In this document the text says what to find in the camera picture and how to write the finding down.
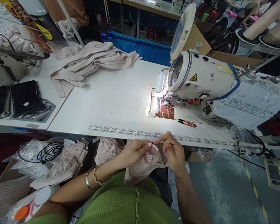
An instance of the green shirt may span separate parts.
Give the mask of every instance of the green shirt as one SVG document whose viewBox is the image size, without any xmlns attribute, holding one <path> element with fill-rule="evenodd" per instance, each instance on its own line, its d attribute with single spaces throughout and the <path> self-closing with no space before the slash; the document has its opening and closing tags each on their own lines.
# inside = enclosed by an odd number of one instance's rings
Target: green shirt
<svg viewBox="0 0 280 224">
<path fill-rule="evenodd" d="M 156 184 L 147 177 L 135 187 L 124 186 L 125 172 L 115 174 L 92 196 L 77 224 L 174 223 Z M 27 224 L 66 224 L 61 215 L 46 215 Z"/>
</svg>

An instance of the gray floor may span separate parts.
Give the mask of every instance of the gray floor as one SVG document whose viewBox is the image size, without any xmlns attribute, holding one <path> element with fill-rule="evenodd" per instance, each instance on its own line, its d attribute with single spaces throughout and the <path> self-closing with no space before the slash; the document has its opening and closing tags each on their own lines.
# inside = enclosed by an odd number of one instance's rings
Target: gray floor
<svg viewBox="0 0 280 224">
<path fill-rule="evenodd" d="M 23 133 L 0 126 L 0 133 Z M 51 137 L 64 133 L 44 133 Z M 264 166 L 262 159 L 249 157 Z M 280 192 L 268 186 L 265 170 L 245 162 L 270 223 L 280 224 Z M 198 196 L 208 210 L 213 224 L 264 224 L 266 219 L 240 159 L 228 151 L 216 150 L 209 163 L 191 162 L 190 176 Z M 180 214 L 176 211 L 176 223 Z"/>
</svg>

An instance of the instruction sheet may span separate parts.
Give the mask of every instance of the instruction sheet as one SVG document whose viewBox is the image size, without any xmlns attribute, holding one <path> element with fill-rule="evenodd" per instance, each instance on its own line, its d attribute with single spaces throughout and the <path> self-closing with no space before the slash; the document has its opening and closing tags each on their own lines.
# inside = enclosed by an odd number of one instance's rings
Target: instruction sheet
<svg viewBox="0 0 280 224">
<path fill-rule="evenodd" d="M 280 95 L 260 84 L 241 82 L 228 97 L 220 100 L 214 114 L 233 124 L 252 130 L 280 110 Z"/>
</svg>

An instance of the table ruler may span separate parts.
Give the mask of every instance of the table ruler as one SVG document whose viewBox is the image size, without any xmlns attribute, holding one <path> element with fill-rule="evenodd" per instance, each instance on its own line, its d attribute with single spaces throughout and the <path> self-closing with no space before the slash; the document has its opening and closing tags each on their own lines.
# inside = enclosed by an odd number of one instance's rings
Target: table ruler
<svg viewBox="0 0 280 224">
<path fill-rule="evenodd" d="M 134 135 L 134 136 L 145 136 L 149 138 L 158 138 L 164 133 L 158 132 L 148 132 L 148 131 L 139 131 L 133 129 L 124 129 L 124 128 L 114 128 L 108 126 L 100 126 L 100 125 L 90 125 L 88 128 L 89 131 L 97 131 L 97 132 L 108 132 L 108 133 L 116 133 L 116 134 L 123 134 L 123 135 Z M 213 139 L 206 139 L 206 138 L 194 138 L 190 136 L 182 136 L 182 135 L 173 135 L 174 138 L 178 141 L 184 142 L 201 142 L 207 144 L 217 144 L 217 145 L 226 145 L 226 146 L 233 146 L 233 143 L 227 141 L 220 141 L 220 140 L 213 140 Z"/>
</svg>

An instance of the woman's right hand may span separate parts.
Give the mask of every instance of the woman's right hand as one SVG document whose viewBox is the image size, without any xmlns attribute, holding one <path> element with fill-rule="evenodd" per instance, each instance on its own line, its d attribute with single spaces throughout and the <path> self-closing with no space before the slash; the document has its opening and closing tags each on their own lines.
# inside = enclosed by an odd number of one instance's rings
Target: woman's right hand
<svg viewBox="0 0 280 224">
<path fill-rule="evenodd" d="M 181 176 L 187 172 L 184 158 L 183 146 L 173 137 L 171 132 L 160 136 L 154 144 L 163 142 L 163 152 L 167 153 L 169 167 L 174 171 L 176 176 Z"/>
</svg>

